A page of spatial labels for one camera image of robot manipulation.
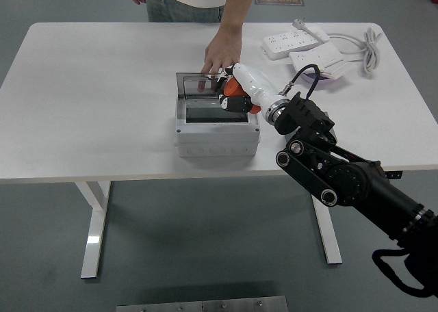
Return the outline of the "person's left hand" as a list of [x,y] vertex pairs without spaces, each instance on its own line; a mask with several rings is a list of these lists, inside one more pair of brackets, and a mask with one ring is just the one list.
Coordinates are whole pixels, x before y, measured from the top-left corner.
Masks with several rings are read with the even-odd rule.
[[240,61],[242,34],[219,31],[205,49],[204,75],[220,74],[224,69]]

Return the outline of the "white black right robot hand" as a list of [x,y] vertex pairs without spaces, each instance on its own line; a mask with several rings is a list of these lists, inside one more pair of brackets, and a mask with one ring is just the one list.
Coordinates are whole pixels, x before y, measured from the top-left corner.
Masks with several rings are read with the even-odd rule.
[[267,122],[286,100],[274,84],[256,68],[241,63],[224,69],[219,75],[215,91],[220,93],[220,104],[229,112],[261,112]]

